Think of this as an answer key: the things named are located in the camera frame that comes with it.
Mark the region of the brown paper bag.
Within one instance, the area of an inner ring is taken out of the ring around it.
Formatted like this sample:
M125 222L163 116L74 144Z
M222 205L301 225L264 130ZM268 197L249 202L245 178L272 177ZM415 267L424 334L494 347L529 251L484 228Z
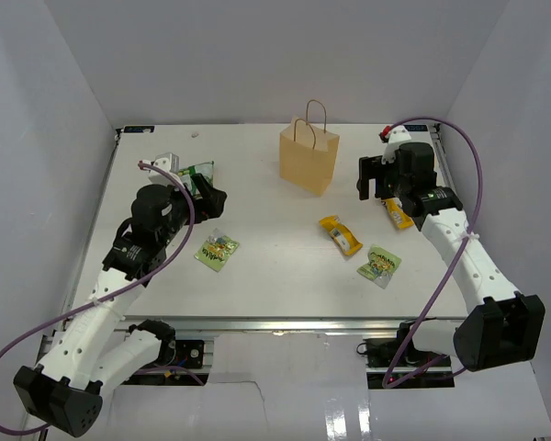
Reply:
M322 127L309 122L309 106L318 103L323 111ZM279 134L279 174L291 184L322 196L330 185L340 136L327 128L326 107L310 99L303 118L295 117Z

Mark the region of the front aluminium rail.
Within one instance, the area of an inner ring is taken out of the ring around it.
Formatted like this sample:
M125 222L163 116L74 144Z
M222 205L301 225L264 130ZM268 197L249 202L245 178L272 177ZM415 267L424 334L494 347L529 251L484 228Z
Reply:
M399 328L412 318L266 318L266 317L152 317L177 332L225 333L358 333L371 334Z

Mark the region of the green candy packet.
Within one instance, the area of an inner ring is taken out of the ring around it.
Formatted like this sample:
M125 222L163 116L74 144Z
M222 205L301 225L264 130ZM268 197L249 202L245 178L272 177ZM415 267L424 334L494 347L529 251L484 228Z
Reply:
M357 268L357 273L386 288L401 264L401 258L386 249L371 245L367 253L368 262Z
M213 271L219 272L239 246L239 242L220 229L215 229L195 253L195 258Z

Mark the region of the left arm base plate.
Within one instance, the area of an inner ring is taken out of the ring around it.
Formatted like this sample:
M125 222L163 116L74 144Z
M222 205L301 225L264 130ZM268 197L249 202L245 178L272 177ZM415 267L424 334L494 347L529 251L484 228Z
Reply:
M204 386L205 342L176 340L169 344L162 361L151 362L133 374L125 385Z

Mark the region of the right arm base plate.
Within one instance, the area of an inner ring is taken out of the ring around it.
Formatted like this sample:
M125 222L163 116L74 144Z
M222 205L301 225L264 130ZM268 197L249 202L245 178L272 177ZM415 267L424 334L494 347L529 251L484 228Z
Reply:
M355 352L365 361L367 386L370 390L383 389L383 378L398 347L399 342L392 338L369 338L357 345ZM436 357L438 355L435 353L421 352L409 347L392 371L388 383L401 379ZM428 367L418 376L398 385L397 389L453 388L455 380L451 378L452 374L451 360L443 357L436 365Z

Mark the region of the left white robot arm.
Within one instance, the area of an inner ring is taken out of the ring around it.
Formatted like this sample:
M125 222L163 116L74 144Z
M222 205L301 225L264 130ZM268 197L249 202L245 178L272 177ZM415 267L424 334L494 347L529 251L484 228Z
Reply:
M175 331L147 320L134 326L115 349L109 336L152 277L172 260L166 250L182 229L221 216L227 195L201 174L192 177L199 195L177 185L174 174L138 190L130 215L118 227L90 300L72 313L65 331L33 367L21 367L13 384L26 411L67 435L84 435L104 398L141 367L174 360Z

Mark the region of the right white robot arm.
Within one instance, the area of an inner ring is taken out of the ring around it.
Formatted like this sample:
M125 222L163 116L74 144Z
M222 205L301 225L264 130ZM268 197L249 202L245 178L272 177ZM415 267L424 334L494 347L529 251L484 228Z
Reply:
M437 183L433 147L408 141L392 159L362 157L359 198L397 198L447 266L464 299L462 322L424 319L400 326L396 353L415 367L430 353L454 356L469 371L534 358L545 318L536 295L525 296L503 275L473 233L455 192Z

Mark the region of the yellow snack bar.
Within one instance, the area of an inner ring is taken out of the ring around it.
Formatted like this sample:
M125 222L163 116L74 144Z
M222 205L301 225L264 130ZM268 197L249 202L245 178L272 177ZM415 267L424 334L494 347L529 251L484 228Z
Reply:
M322 218L319 224L336 243L344 256L353 256L362 249L363 244L355 238L338 216Z
M414 225L412 218L410 218L402 209L399 200L396 198L383 199L382 203L386 208L390 219L399 230L409 229Z

